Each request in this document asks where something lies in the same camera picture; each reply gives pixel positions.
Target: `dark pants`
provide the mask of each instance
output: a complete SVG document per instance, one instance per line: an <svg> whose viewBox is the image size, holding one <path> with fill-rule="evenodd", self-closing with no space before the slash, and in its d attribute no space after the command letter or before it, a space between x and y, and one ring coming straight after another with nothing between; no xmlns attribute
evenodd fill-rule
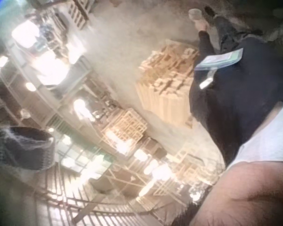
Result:
<svg viewBox="0 0 283 226"><path fill-rule="evenodd" d="M253 32L236 30L232 23L222 16L216 16L214 18L214 24L219 37L220 54L233 51L243 39L249 36L259 38L259 36L255 35ZM203 36L204 37L200 39L201 59L205 58L206 56L216 54L210 42L209 36Z"/></svg>

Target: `man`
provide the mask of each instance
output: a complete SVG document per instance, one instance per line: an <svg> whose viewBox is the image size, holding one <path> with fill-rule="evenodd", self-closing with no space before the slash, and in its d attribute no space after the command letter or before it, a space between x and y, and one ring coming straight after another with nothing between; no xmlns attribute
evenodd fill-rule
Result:
<svg viewBox="0 0 283 226"><path fill-rule="evenodd" d="M243 49L239 62L218 69L206 88L208 71L196 71L191 113L220 149L227 170L201 206L191 204L173 226L283 226L283 58L249 32L238 32L211 8L221 53ZM205 20L195 22L200 59L215 51Z"/></svg>

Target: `ceiling light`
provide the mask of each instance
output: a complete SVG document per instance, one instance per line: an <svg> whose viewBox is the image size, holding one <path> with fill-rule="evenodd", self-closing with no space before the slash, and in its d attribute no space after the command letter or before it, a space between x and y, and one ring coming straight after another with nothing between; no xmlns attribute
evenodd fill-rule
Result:
<svg viewBox="0 0 283 226"><path fill-rule="evenodd" d="M4 65L8 62L8 58L6 56L0 57L0 67L4 67Z"/></svg>
<svg viewBox="0 0 283 226"><path fill-rule="evenodd" d="M96 173L91 169L84 169L81 173L80 181L81 181L81 183L85 183L90 178L97 180L100 177L101 177L101 174Z"/></svg>
<svg viewBox="0 0 283 226"><path fill-rule="evenodd" d="M190 197L193 199L193 202L197 202L201 197L201 193L200 192L196 192L195 194L191 193Z"/></svg>
<svg viewBox="0 0 283 226"><path fill-rule="evenodd" d="M144 196L146 193L149 192L149 190L154 186L156 180L151 180L138 194L139 197Z"/></svg>
<svg viewBox="0 0 283 226"><path fill-rule="evenodd" d="M20 110L20 115L21 115L21 119L20 119L21 121L23 119L29 119L31 117L30 113L24 108Z"/></svg>
<svg viewBox="0 0 283 226"><path fill-rule="evenodd" d="M143 171L144 174L149 175L158 166L158 161L153 159Z"/></svg>
<svg viewBox="0 0 283 226"><path fill-rule="evenodd" d="M126 142L124 141L119 141L118 144L116 144L117 151L120 152L121 154L126 154L130 150L130 147L132 146L132 139L127 140Z"/></svg>
<svg viewBox="0 0 283 226"><path fill-rule="evenodd" d="M95 121L95 118L90 113L90 111L86 108L86 103L82 99L77 99L74 101L74 109L79 118L85 117L90 121Z"/></svg>
<svg viewBox="0 0 283 226"><path fill-rule="evenodd" d="M68 74L69 65L56 58L53 51L47 51L32 62L32 66L42 75L38 75L43 85L58 85Z"/></svg>
<svg viewBox="0 0 283 226"><path fill-rule="evenodd" d="M29 91L35 92L37 90L36 87L31 82L27 82L25 86Z"/></svg>
<svg viewBox="0 0 283 226"><path fill-rule="evenodd" d="M92 163L96 163L96 164L101 164L104 161L104 155L100 154L97 155L94 160L92 161Z"/></svg>
<svg viewBox="0 0 283 226"><path fill-rule="evenodd" d="M30 48L37 42L40 30L33 22L26 20L13 30L11 36L24 48Z"/></svg>
<svg viewBox="0 0 283 226"><path fill-rule="evenodd" d="M68 168L75 166L75 160L72 158L64 158L62 160L62 165Z"/></svg>
<svg viewBox="0 0 283 226"><path fill-rule="evenodd" d="M170 179L172 175L172 171L167 164L163 164L161 166L158 166L156 169L154 169L152 175L153 178L155 178L156 180L167 181Z"/></svg>
<svg viewBox="0 0 283 226"><path fill-rule="evenodd" d="M138 149L134 153L134 157L137 158L139 161L146 161L148 159L148 155L142 149Z"/></svg>
<svg viewBox="0 0 283 226"><path fill-rule="evenodd" d="M66 145L71 145L71 139L70 139L70 137L67 136L67 135L64 135L64 138L63 138L62 142L63 142L64 144L66 144Z"/></svg>

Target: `skin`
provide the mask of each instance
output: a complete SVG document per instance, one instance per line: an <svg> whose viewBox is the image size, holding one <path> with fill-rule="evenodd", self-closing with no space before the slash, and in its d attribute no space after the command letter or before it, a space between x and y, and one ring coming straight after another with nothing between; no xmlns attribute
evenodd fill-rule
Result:
<svg viewBox="0 0 283 226"><path fill-rule="evenodd" d="M235 221L256 225L258 217L272 211L267 208L272 203L250 201L259 195L283 201L283 162L241 162L232 166L214 186L190 225L206 225L216 218L225 225L235 225Z"/></svg>

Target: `wooden pallet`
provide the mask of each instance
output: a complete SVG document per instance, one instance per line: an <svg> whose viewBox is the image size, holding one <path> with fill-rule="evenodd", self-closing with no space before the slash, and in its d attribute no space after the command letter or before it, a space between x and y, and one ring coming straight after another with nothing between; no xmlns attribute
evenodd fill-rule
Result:
<svg viewBox="0 0 283 226"><path fill-rule="evenodd" d="M165 122L191 127L189 91L197 56L196 49L174 41L153 51L141 63L143 76L135 86L142 107Z"/></svg>

